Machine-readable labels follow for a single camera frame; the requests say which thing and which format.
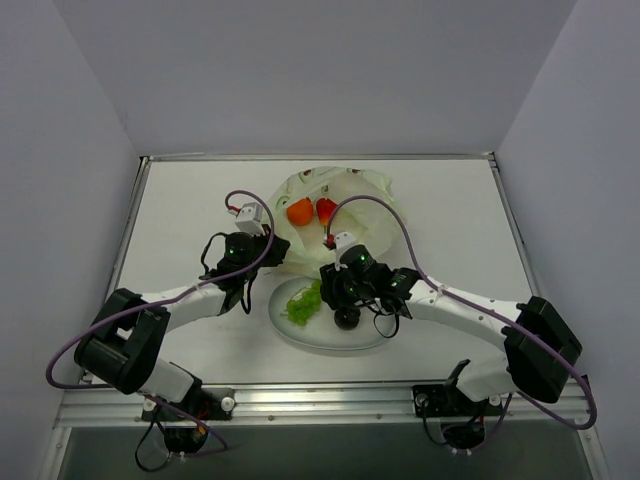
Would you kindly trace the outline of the dark round fake fruit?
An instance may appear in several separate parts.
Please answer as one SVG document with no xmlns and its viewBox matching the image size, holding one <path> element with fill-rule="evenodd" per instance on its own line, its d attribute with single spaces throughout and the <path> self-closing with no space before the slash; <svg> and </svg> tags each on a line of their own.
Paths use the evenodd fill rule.
<svg viewBox="0 0 640 480">
<path fill-rule="evenodd" d="M 343 331 L 354 330 L 360 323 L 360 310 L 340 308 L 334 312 L 334 323 Z"/>
</svg>

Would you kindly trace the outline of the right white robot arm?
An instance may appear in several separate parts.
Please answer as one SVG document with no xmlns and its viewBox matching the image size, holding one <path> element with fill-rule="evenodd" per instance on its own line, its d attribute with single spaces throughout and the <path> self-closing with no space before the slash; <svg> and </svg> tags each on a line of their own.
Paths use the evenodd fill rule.
<svg viewBox="0 0 640 480">
<path fill-rule="evenodd" d="M 455 412 L 494 395 L 522 393 L 559 400 L 583 347 L 547 300 L 501 301 L 425 280 L 411 268 L 390 269 L 362 245 L 320 269 L 321 298 L 334 311 L 378 303 L 383 314 L 429 321 L 478 338 L 500 352 L 483 362 L 461 360 L 444 388 Z"/>
</svg>

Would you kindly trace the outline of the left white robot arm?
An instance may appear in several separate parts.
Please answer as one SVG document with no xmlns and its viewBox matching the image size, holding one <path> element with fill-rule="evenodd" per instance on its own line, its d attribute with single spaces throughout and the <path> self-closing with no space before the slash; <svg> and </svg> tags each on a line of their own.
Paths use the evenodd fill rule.
<svg viewBox="0 0 640 480">
<path fill-rule="evenodd" d="M 123 394 L 137 393 L 165 400 L 179 419 L 194 417 L 202 405 L 201 380 L 159 358 L 165 334 L 200 319 L 221 316 L 241 305 L 261 268 L 284 262 L 290 242 L 278 236 L 226 234 L 223 257 L 199 277 L 196 286 L 155 294 L 126 288 L 107 299 L 94 324 L 116 316 L 82 339 L 74 361 Z"/>
</svg>

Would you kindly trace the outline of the translucent plastic bag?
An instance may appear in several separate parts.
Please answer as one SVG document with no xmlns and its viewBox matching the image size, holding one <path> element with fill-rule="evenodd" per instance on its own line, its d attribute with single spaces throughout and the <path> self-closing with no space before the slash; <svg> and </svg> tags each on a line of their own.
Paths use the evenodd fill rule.
<svg viewBox="0 0 640 480">
<path fill-rule="evenodd" d="M 321 166 L 289 176 L 267 201 L 274 217 L 276 235 L 290 243 L 278 270 L 317 278 L 320 267 L 334 261 L 333 252 L 324 246 L 323 222 L 314 216 L 304 226 L 294 225 L 287 217 L 289 205 L 304 199 L 313 205 L 326 199 L 339 204 L 355 195 L 370 195 L 400 213 L 392 185 L 391 176 L 373 169 Z M 391 213 L 370 200 L 356 200 L 339 210 L 331 224 L 331 233 L 341 231 L 353 234 L 375 256 L 387 252 L 400 235 L 399 225 Z"/>
</svg>

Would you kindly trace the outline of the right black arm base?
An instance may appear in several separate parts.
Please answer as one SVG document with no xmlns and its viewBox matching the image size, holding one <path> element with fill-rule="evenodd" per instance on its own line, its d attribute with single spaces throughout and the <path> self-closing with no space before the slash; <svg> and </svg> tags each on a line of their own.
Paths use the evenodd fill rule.
<svg viewBox="0 0 640 480">
<path fill-rule="evenodd" d="M 489 438 L 486 420 L 501 420 L 505 414 L 500 397 L 473 402 L 444 384 L 413 385 L 412 400 L 429 441 L 453 453 L 478 449 Z"/>
</svg>

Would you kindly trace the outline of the orange fake fruit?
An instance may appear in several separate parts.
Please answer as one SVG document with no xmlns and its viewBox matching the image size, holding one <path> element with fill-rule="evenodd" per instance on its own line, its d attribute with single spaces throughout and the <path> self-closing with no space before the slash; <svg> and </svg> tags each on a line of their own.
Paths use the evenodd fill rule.
<svg viewBox="0 0 640 480">
<path fill-rule="evenodd" d="M 303 198 L 286 209 L 289 222 L 297 227 L 308 225 L 314 218 L 314 206 L 309 198 Z"/>
</svg>

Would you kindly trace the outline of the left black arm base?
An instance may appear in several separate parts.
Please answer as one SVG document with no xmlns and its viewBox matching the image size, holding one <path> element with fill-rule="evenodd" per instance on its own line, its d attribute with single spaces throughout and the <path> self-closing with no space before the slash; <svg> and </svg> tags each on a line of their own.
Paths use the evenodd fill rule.
<svg viewBox="0 0 640 480">
<path fill-rule="evenodd" d="M 204 456 L 226 452 L 229 442 L 209 423 L 229 421 L 236 406 L 233 390 L 207 391 L 196 382 L 180 402 L 170 402 L 146 394 L 153 405 L 152 419 L 163 436 L 164 446 L 171 454 Z"/>
</svg>

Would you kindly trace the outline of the green fake grapes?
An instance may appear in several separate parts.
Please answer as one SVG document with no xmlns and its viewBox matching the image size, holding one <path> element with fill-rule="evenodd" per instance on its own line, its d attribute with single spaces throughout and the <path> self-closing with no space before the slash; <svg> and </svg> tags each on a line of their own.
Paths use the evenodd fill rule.
<svg viewBox="0 0 640 480">
<path fill-rule="evenodd" d="M 308 320 L 321 308 L 321 282 L 313 280 L 309 286 L 299 289 L 285 304 L 281 316 L 298 326 L 305 326 Z"/>
</svg>

